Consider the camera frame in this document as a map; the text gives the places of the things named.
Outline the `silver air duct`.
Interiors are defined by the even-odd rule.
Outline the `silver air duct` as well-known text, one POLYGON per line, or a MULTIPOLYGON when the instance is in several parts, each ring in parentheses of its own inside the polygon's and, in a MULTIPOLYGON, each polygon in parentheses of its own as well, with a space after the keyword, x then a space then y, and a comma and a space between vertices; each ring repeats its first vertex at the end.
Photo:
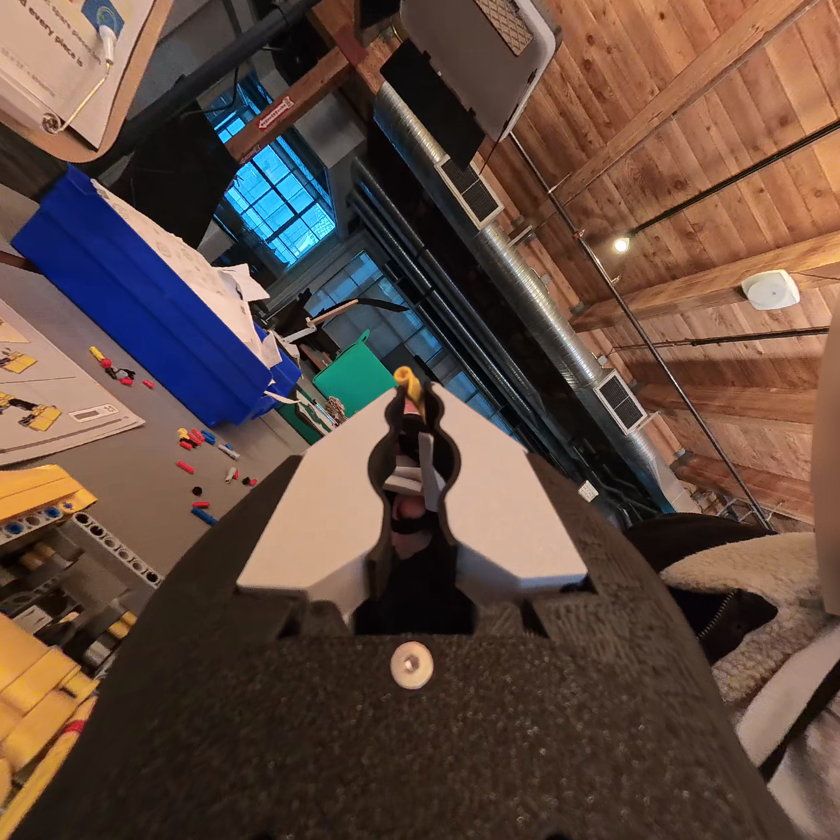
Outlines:
POLYGON ((464 242, 491 283, 511 305, 525 329, 536 340, 552 367, 592 415, 618 453, 638 473, 666 512, 696 512, 687 488, 657 451, 643 429, 625 434, 596 392, 617 373, 608 373, 572 330, 568 319, 526 260, 509 245, 499 224, 477 228, 446 186, 438 171, 443 148, 389 82, 375 95, 374 121, 394 145, 425 192, 464 242))

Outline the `black jacket drawstring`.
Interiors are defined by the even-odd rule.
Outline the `black jacket drawstring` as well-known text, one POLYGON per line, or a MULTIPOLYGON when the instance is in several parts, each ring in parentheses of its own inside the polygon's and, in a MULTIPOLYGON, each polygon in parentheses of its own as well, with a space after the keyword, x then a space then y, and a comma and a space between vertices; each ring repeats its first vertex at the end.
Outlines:
POLYGON ((827 672, 813 690, 807 702, 798 709, 792 721, 785 725, 781 734, 773 735, 772 750, 760 762, 759 772, 763 781, 770 784, 776 775, 791 743, 799 738, 813 721, 831 704, 839 691, 839 661, 827 672))

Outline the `wooden post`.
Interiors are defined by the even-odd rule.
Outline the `wooden post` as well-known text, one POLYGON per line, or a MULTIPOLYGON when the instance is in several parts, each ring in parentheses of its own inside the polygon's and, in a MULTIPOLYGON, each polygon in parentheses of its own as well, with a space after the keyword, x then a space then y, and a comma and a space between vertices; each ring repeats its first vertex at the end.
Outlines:
POLYGON ((330 93, 350 84, 354 102, 372 100, 382 89, 382 69, 392 49, 382 39, 400 8, 399 2, 319 2, 308 14, 329 51, 314 68, 225 142, 238 165, 258 152, 314 109, 330 93))

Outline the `white printed paper bags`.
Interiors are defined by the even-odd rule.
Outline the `white printed paper bags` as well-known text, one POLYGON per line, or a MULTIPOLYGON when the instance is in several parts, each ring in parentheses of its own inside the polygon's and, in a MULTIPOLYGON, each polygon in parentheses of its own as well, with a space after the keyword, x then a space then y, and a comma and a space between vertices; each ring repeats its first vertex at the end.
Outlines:
POLYGON ((120 215, 134 233, 163 259, 260 361, 269 368, 281 361, 277 341, 258 338, 248 302, 238 283, 238 278, 242 276, 240 271, 211 266, 196 249, 165 231, 99 182, 93 180, 91 184, 100 198, 120 215))

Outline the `blue bin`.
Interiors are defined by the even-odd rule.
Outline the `blue bin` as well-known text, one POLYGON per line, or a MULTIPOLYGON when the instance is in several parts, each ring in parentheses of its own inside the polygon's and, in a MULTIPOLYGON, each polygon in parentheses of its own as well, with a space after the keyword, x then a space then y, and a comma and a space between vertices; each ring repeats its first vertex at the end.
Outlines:
POLYGON ((260 361, 91 181, 68 166, 13 246, 206 425, 240 425, 287 403, 301 378, 295 362, 280 346, 278 364, 260 361))

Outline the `yellow axle connector brick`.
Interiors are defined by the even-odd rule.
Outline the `yellow axle connector brick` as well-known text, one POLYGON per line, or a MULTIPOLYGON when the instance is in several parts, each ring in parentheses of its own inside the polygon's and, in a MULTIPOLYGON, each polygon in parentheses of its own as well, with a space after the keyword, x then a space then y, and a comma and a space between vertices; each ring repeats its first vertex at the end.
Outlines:
POLYGON ((398 387, 405 392, 404 414, 415 415, 426 422, 424 388, 410 366, 404 365, 397 368, 393 378, 398 387))

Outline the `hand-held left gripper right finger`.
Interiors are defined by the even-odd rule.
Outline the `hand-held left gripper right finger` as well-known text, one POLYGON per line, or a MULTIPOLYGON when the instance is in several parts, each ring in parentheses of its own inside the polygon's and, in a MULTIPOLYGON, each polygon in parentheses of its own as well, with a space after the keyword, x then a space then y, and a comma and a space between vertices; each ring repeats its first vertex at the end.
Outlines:
POLYGON ((455 454, 442 496, 456 584, 473 602, 515 602, 582 583, 587 569, 529 452, 440 385, 437 428, 455 454))

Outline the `white ceiling unit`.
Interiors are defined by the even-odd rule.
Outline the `white ceiling unit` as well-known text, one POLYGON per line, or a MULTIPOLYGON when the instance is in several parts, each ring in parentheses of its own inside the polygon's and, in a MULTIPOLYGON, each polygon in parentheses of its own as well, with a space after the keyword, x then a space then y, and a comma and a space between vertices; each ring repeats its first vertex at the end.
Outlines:
POLYGON ((494 141, 522 115, 562 44, 547 2, 403 1, 402 25, 494 141))

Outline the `dark steel post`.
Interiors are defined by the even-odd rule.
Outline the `dark steel post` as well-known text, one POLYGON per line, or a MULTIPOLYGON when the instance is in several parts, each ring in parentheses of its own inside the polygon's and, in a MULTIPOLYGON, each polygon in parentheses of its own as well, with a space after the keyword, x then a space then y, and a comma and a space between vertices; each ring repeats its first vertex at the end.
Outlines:
POLYGON ((132 152, 150 133, 181 113, 199 95, 204 94, 260 49, 299 23, 318 3, 274 2, 267 16, 236 36, 191 73, 178 77, 170 89, 133 115, 119 131, 111 149, 94 162, 86 164, 85 171, 90 175, 105 172, 111 165, 132 152))

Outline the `scattered small pin bricks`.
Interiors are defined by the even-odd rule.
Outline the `scattered small pin bricks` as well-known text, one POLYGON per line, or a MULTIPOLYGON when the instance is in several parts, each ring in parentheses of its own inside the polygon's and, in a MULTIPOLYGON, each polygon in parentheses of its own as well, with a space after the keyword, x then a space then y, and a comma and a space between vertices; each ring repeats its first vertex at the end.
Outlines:
MULTIPOLYGON (((161 414, 158 410, 161 409, 161 407, 166 409, 169 406, 169 403, 165 401, 166 399, 169 399, 167 396, 168 392, 165 388, 163 389, 157 386, 157 384, 154 383, 145 373, 138 374, 137 371, 133 371, 125 365, 115 364, 110 357, 101 352, 95 346, 91 346, 89 348, 89 352, 104 373, 115 382, 118 382, 129 389, 133 388, 135 391, 137 390, 135 385, 137 383, 141 383, 142 387, 148 389, 150 393, 158 394, 153 398, 153 402, 150 403, 151 408, 154 409, 154 418, 157 423, 157 420, 160 419, 158 415, 161 414), (160 405, 159 397, 164 400, 164 403, 161 403, 160 405)), ((236 447, 232 446, 229 442, 223 440, 216 433, 213 433, 208 429, 199 428, 195 424, 193 427, 188 427, 188 424, 182 414, 183 412, 178 414, 175 419, 169 417, 169 415, 166 414, 166 411, 163 411, 163 414, 161 414, 161 417, 163 417, 161 422, 164 427, 162 433, 164 448, 169 447, 172 450, 171 453, 169 453, 169 449, 166 450, 167 457, 172 455, 171 459, 175 458, 175 420, 177 420, 177 423, 180 424, 176 430, 177 445, 180 449, 184 450, 185 453, 192 453, 188 456, 189 459, 195 460, 195 452, 197 450, 201 450, 202 447, 205 447, 207 452, 210 452, 211 450, 214 452, 218 451, 225 455, 226 458, 231 459, 231 464, 229 468, 226 467, 227 472, 225 472, 224 476, 224 483, 226 487, 238 481, 243 485, 243 487, 250 489, 258 483, 257 478, 249 477, 248 475, 240 477, 239 460, 241 459, 241 454, 237 451, 236 447)), ((177 460, 173 460, 173 463, 175 463, 176 468, 189 476, 194 476, 196 473, 195 466, 189 463, 188 460, 184 460, 180 453, 177 460)), ((194 496, 194 501, 191 506, 192 515, 202 520, 208 527, 212 527, 217 522, 217 516, 214 516, 214 513, 219 516, 221 514, 219 511, 213 509, 211 501, 204 498, 204 490, 201 486, 194 487, 191 492, 194 496)))

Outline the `brown box with twine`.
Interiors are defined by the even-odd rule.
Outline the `brown box with twine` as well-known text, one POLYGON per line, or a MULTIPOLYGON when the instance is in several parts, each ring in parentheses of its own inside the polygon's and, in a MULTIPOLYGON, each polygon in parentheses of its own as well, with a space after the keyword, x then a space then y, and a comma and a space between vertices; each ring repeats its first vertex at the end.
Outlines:
POLYGON ((300 393, 293 404, 285 405, 282 413, 310 445, 331 434, 340 424, 327 408, 300 393))

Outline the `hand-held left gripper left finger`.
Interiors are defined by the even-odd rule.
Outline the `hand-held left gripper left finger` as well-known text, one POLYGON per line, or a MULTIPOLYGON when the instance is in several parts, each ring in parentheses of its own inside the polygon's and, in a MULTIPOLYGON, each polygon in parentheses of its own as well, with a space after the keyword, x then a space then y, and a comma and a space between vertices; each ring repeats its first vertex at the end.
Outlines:
POLYGON ((403 399, 396 388, 311 446, 237 578, 249 594, 298 595, 330 602, 349 620, 370 592, 366 561, 385 527, 383 478, 371 478, 375 447, 390 457, 387 410, 403 399))

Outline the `yellow brick car model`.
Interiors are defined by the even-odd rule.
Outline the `yellow brick car model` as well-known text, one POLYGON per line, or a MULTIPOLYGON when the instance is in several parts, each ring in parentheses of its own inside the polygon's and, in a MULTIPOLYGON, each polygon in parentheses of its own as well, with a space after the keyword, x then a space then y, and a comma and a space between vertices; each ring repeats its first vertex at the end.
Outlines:
POLYGON ((165 580, 91 515, 96 501, 57 465, 2 470, 2 838, 66 760, 165 580))

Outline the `person's right hand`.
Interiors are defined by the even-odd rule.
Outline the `person's right hand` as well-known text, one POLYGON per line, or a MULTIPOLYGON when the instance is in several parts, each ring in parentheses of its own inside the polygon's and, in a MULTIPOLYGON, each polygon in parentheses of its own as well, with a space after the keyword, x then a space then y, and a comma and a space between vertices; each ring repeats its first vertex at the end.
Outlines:
POLYGON ((397 495, 392 504, 392 546, 400 560, 425 550, 433 534, 425 524, 427 510, 423 497, 397 495))

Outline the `instruction booklet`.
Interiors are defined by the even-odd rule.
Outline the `instruction booklet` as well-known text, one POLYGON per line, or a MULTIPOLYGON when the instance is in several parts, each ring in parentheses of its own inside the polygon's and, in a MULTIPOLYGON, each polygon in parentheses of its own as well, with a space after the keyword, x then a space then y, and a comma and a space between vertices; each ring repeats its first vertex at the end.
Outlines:
POLYGON ((1 302, 1 466, 55 455, 145 421, 1 302))

